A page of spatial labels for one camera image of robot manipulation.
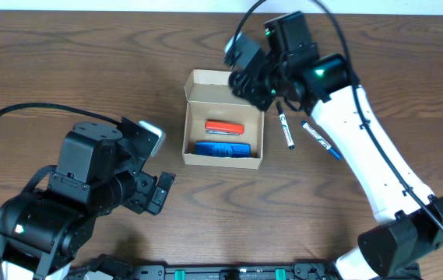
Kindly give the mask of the red stapler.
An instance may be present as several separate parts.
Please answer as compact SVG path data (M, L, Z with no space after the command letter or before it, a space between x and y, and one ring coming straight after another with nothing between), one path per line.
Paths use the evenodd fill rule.
M207 121L205 123L205 130L210 134L243 135L244 125L224 121Z

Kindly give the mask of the blue plastic holder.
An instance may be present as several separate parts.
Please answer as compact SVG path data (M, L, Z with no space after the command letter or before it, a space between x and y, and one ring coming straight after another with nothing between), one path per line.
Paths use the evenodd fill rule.
M196 142L195 154L200 156L247 158L251 156L251 146L234 142Z

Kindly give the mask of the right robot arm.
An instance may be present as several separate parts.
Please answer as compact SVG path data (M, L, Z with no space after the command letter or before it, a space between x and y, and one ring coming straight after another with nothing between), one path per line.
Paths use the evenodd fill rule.
M385 133L347 52L322 56L301 12L265 23L268 49L241 32L225 48L235 96L260 110L282 97L336 144L360 182L376 227L334 261L341 279L397 276L443 245L443 196L411 170Z

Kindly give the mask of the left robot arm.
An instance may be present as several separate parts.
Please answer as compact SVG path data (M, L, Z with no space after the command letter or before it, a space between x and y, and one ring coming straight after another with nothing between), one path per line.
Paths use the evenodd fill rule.
M0 208L0 278L63 279L98 218L120 206L158 215L175 175L142 168L165 138L146 121L75 124L58 163Z

